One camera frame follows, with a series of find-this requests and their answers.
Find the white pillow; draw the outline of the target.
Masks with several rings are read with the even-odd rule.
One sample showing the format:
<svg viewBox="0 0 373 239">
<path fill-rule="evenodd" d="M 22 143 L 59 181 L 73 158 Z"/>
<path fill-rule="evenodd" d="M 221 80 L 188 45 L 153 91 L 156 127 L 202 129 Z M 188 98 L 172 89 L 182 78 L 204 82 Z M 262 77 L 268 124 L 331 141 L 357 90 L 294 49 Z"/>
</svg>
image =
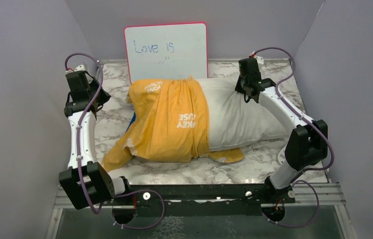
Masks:
<svg viewBox="0 0 373 239">
<path fill-rule="evenodd" d="M 282 124 L 263 106 L 246 103 L 235 91 L 236 76 L 198 79 L 209 111 L 209 148 L 223 151 L 260 140 L 288 137 Z"/>
</svg>

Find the blue yellow Mickey pillowcase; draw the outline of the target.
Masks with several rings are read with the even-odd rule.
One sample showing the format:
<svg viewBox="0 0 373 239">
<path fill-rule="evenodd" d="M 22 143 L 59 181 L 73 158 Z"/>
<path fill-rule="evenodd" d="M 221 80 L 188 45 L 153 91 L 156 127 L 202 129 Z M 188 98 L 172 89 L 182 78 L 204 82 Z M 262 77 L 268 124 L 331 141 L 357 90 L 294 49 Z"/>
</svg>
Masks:
<svg viewBox="0 0 373 239">
<path fill-rule="evenodd" d="M 127 93 L 135 121 L 103 157 L 109 172 L 137 156 L 154 162 L 190 162 L 209 157 L 221 163 L 244 159 L 239 147 L 210 149 L 210 116 L 207 100 L 199 82 L 144 79 L 133 83 Z"/>
</svg>

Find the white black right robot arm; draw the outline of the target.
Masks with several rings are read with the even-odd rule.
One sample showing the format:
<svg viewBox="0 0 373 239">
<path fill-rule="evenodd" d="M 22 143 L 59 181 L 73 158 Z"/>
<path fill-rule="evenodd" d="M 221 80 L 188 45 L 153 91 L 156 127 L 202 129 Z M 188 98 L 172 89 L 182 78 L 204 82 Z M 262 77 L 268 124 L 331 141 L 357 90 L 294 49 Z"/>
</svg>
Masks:
<svg viewBox="0 0 373 239">
<path fill-rule="evenodd" d="M 327 157 L 328 126 L 325 121 L 314 121 L 292 105 L 273 80 L 262 79 L 255 58 L 244 58 L 238 63 L 240 75 L 235 90 L 244 95 L 246 103 L 254 100 L 266 108 L 289 134 L 284 150 L 285 161 L 266 178 L 259 192 L 266 201 L 274 203 L 307 167 Z"/>
</svg>

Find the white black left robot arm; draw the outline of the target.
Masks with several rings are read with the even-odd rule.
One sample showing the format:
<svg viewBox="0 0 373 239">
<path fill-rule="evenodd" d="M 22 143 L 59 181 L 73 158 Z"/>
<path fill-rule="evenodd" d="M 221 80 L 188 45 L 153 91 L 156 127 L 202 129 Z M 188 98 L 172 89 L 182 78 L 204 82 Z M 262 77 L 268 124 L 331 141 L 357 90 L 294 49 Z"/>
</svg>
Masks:
<svg viewBox="0 0 373 239">
<path fill-rule="evenodd" d="M 87 70 L 68 69 L 66 79 L 70 91 L 64 114 L 71 129 L 71 154 L 67 170 L 59 173 L 59 183 L 77 210 L 90 207 L 99 214 L 103 204 L 113 199 L 127 204 L 132 198 L 128 180 L 111 178 L 95 152 L 96 114 L 110 95 Z"/>
</svg>

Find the white printed label tag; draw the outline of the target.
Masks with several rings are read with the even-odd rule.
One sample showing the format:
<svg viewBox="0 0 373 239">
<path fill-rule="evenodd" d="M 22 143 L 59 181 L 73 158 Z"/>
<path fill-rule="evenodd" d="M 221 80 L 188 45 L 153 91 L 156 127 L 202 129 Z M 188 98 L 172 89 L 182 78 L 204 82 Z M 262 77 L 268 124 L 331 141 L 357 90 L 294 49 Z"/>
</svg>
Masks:
<svg viewBox="0 0 373 239">
<path fill-rule="evenodd" d="M 279 153 L 278 153 L 278 156 L 277 156 L 277 160 L 279 162 L 279 164 L 283 164 L 285 161 L 286 161 L 286 158 L 285 158 L 285 150 L 281 150 Z"/>
</svg>

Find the pink framed whiteboard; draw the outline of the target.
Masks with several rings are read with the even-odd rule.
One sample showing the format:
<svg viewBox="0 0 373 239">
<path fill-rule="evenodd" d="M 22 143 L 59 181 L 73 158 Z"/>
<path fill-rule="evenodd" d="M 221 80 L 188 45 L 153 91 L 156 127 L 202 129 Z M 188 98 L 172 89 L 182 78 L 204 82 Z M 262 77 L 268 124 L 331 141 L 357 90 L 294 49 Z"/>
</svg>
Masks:
<svg viewBox="0 0 373 239">
<path fill-rule="evenodd" d="M 130 82 L 208 78 L 207 25 L 188 22 L 124 29 Z"/>
</svg>

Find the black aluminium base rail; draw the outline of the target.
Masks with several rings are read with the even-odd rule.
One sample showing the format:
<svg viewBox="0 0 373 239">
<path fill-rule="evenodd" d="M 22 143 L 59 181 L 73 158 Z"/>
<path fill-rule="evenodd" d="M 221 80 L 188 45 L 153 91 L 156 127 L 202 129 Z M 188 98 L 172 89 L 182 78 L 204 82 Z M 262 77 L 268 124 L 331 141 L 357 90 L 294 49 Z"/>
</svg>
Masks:
<svg viewBox="0 0 373 239">
<path fill-rule="evenodd" d="M 131 185 L 136 194 L 104 202 L 102 210 L 136 217 L 260 216 L 263 211 L 300 206 L 345 205 L 339 184 L 297 183 L 270 200 L 262 184 Z"/>
</svg>

